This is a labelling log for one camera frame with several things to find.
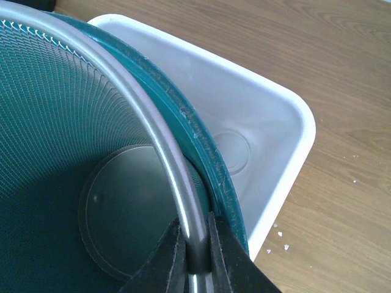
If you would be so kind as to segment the white plastic tub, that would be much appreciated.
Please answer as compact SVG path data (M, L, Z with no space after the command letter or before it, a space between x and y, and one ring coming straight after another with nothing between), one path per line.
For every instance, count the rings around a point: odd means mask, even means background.
M90 24L152 61L195 107L229 170L255 259L315 141L308 105L257 73L132 18L105 14Z

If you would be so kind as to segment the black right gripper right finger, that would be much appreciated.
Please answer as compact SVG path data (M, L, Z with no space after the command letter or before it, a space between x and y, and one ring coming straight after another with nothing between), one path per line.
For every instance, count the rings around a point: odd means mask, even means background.
M210 212L208 228L214 292L281 293L250 260L223 217Z

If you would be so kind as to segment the silver mesh metal bin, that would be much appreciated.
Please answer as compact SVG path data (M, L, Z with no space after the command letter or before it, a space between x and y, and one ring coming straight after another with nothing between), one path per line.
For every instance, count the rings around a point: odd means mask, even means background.
M115 291L117 282L86 254L76 207L94 166L132 143L155 147L186 239L188 270L207 272L200 201L154 102L79 29L2 1L2 292Z

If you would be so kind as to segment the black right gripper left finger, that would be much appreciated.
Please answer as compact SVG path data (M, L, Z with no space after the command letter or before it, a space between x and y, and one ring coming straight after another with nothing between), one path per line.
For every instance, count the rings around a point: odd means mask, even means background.
M186 242L178 219L173 220L146 263L120 292L183 292L187 276Z

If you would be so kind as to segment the teal plastic bin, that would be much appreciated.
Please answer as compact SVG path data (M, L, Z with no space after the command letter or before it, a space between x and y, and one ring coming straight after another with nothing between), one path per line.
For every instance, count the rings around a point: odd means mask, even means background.
M200 175L206 195L202 206L223 216L246 253L246 229L232 179L206 125L179 88L150 59L112 34L70 16L54 16L102 46L141 85L165 119L180 149Z

